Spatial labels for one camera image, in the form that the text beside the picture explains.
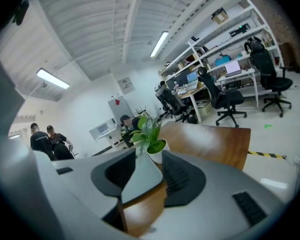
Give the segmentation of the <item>white microwave oven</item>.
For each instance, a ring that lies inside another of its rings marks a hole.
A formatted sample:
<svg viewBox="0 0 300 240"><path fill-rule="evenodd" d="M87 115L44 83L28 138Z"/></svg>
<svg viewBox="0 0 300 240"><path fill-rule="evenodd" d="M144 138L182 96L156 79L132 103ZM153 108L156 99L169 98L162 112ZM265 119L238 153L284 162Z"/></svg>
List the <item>white microwave oven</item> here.
<svg viewBox="0 0 300 240"><path fill-rule="evenodd" d="M114 118L107 120L106 122L96 126L95 128L89 131L94 141L102 139L107 136L110 132L114 131L117 128L117 122Z"/></svg>

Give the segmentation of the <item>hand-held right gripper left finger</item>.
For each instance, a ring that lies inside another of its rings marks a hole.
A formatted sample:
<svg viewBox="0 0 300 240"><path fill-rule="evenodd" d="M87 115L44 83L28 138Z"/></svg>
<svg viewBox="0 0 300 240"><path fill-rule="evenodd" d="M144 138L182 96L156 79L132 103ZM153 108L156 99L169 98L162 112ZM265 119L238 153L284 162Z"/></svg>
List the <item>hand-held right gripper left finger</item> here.
<svg viewBox="0 0 300 240"><path fill-rule="evenodd" d="M136 168L136 151L129 149L92 169L90 178L105 196L121 197Z"/></svg>

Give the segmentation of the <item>white shelving unit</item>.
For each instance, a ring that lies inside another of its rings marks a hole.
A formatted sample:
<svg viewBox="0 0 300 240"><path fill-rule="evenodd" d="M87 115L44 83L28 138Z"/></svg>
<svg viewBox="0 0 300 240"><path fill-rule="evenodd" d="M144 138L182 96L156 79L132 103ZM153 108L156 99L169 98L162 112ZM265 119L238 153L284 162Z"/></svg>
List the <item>white shelving unit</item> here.
<svg viewBox="0 0 300 240"><path fill-rule="evenodd" d="M159 77L168 81L200 66L206 66L215 75L224 69L226 58L248 63L251 53L248 43L256 38L270 52L275 69L283 67L279 42L261 11L251 0L242 1L237 8L238 11L231 8L229 18L221 24L210 24L202 38L189 40L186 48L158 71Z"/></svg>

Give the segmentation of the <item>black office chair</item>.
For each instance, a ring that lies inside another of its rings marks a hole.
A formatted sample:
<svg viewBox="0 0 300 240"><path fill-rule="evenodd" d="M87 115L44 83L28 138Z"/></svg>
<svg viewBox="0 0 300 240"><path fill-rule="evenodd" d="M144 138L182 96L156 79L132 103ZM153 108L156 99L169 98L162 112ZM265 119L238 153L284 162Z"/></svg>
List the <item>black office chair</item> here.
<svg viewBox="0 0 300 240"><path fill-rule="evenodd" d="M210 102L214 109L224 111L218 111L217 115L219 118L215 121L216 126L219 126L219 122L227 117L230 117L234 123L235 128L239 128L234 115L243 115L244 118L247 117L245 111L237 111L236 106L244 103L245 99L241 92L236 88L221 90L219 89L212 77L208 74L208 70L205 67L200 67L198 69L198 78L207 87L210 94Z"/></svg>
<svg viewBox="0 0 300 240"><path fill-rule="evenodd" d="M261 86L265 90L274 93L274 97L263 99L265 106L261 111L265 112L266 108L276 105L280 110L279 116L282 118L284 116L284 111L281 104L287 104L289 109L292 108L291 102L280 98L282 92L288 90L293 85L293 81L286 78L286 69L288 68L284 66L280 67L282 70L282 77L277 76L270 53L264 45L261 42L254 42L251 44L251 49L250 59L260 72Z"/></svg>

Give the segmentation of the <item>green potted plant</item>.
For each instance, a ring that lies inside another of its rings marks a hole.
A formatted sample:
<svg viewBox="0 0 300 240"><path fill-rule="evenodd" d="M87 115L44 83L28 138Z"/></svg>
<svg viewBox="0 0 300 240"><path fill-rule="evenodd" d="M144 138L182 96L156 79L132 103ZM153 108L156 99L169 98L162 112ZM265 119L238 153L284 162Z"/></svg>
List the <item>green potted plant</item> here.
<svg viewBox="0 0 300 240"><path fill-rule="evenodd" d="M169 150L168 142L160 138L162 123L157 118L146 115L140 117L137 129L132 131L130 142L135 148L137 158L147 155L156 164L163 162L163 150Z"/></svg>

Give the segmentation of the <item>yellow black hazard tape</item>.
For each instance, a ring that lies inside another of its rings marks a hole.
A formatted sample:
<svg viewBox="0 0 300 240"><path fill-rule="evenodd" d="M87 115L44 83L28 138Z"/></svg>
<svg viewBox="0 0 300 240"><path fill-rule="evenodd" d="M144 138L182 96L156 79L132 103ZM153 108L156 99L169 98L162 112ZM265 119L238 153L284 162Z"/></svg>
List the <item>yellow black hazard tape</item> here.
<svg viewBox="0 0 300 240"><path fill-rule="evenodd" d="M254 152L254 151L248 151L248 155L256 155L256 156L262 156L262 157L269 157L269 158L275 158L275 159L283 159L286 160L287 157L284 155L278 155L274 153L263 153L263 152Z"/></svg>

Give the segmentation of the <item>black computer monitor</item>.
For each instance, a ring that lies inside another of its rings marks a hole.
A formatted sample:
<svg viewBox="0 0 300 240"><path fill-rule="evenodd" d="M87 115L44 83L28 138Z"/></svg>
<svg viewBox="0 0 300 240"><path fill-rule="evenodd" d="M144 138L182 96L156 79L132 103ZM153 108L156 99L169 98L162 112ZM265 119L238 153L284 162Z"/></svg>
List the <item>black computer monitor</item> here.
<svg viewBox="0 0 300 240"><path fill-rule="evenodd" d="M167 84L168 88L173 91L175 89L175 82L177 82L177 84L182 87L183 85L188 83L187 80L187 72L181 72L180 74L178 74L177 76L173 76L172 78L170 78L169 80L167 80L165 83Z"/></svg>

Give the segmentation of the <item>white rolling stand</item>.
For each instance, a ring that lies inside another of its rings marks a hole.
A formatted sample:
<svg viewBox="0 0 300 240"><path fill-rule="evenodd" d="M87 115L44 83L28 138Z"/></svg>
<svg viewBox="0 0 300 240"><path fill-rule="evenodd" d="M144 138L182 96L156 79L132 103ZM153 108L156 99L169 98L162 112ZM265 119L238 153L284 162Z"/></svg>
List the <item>white rolling stand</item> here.
<svg viewBox="0 0 300 240"><path fill-rule="evenodd" d="M97 137L94 141L97 143L99 140L106 139L108 144L116 151L117 146L121 143L121 134L117 130L107 131Z"/></svg>

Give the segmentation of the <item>pale storage box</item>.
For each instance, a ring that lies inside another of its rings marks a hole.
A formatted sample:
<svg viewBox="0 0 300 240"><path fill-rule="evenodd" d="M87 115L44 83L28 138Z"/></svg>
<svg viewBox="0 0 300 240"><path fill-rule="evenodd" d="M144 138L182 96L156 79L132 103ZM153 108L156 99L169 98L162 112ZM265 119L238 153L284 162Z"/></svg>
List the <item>pale storage box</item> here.
<svg viewBox="0 0 300 240"><path fill-rule="evenodd" d="M199 115L204 117L207 114L209 114L209 112L211 111L212 104L210 101L202 101L197 105L197 108L198 108Z"/></svg>

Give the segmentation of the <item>grey-green rectangular tray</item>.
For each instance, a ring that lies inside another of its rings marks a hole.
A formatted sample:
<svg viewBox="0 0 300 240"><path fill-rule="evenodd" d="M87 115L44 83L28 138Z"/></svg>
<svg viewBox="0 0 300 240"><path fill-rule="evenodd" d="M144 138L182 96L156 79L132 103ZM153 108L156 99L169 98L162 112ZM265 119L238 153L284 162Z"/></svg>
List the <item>grey-green rectangular tray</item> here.
<svg viewBox="0 0 300 240"><path fill-rule="evenodd" d="M160 167L146 154L136 159L135 171L122 192L127 233L141 237L164 210L166 185Z"/></svg>

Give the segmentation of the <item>open silver laptop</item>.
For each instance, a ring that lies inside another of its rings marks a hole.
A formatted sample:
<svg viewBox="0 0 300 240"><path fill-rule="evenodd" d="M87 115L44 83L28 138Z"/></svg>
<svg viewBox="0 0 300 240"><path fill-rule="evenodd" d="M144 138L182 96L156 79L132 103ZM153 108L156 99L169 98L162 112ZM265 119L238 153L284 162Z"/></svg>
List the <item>open silver laptop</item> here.
<svg viewBox="0 0 300 240"><path fill-rule="evenodd" d="M198 76L197 72L193 71L189 73L187 76L187 88L189 91L195 90L198 87Z"/></svg>

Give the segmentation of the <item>long ceiling light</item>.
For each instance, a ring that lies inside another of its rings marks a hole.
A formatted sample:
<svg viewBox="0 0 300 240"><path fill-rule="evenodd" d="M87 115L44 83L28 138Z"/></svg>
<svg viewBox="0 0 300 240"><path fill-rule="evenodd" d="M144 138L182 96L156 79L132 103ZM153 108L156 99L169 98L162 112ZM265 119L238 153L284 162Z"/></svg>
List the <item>long ceiling light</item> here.
<svg viewBox="0 0 300 240"><path fill-rule="evenodd" d="M158 53L160 47L162 46L162 44L164 43L165 39L167 38L167 36L169 35L169 32L168 31L164 31L162 32L162 34L160 35L158 41L156 42L151 54L150 54L150 57L151 58L154 58L156 56L156 54Z"/></svg>
<svg viewBox="0 0 300 240"><path fill-rule="evenodd" d="M36 76L65 90L70 87L68 83L59 79L58 77L54 76L53 74L51 74L43 68L40 68L37 71Z"/></svg>

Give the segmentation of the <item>laptop with pink screen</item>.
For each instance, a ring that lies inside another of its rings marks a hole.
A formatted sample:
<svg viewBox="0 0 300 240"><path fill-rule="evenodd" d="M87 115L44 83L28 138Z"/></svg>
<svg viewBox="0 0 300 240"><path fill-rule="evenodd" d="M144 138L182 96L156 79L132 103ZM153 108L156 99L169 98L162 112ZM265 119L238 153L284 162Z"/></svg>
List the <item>laptop with pink screen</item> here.
<svg viewBox="0 0 300 240"><path fill-rule="evenodd" d="M229 78L235 75L238 75L242 72L239 62L237 60L233 60L227 64L225 64L225 77Z"/></svg>

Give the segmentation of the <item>grey metal cabinet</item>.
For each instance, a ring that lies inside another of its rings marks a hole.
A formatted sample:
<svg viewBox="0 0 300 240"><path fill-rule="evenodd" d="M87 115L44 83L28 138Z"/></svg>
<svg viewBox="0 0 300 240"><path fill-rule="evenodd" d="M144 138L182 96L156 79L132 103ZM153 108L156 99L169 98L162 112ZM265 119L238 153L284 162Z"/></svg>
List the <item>grey metal cabinet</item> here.
<svg viewBox="0 0 300 240"><path fill-rule="evenodd" d="M111 99L108 101L108 105L113 113L114 119L117 123L121 122L121 116L127 115L130 118L133 117L133 113L128 106L127 101L123 96L118 96L116 98Z"/></svg>

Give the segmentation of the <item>cardboard box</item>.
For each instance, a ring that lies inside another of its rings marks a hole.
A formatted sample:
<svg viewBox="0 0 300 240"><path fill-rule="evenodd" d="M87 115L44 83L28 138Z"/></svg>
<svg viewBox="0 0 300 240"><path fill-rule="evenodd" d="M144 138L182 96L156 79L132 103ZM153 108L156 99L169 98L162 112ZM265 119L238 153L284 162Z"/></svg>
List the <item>cardboard box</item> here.
<svg viewBox="0 0 300 240"><path fill-rule="evenodd" d="M216 22L218 25L222 24L223 22L225 22L228 19L229 19L229 16L222 7L220 7L218 10L216 10L211 15L211 20Z"/></svg>

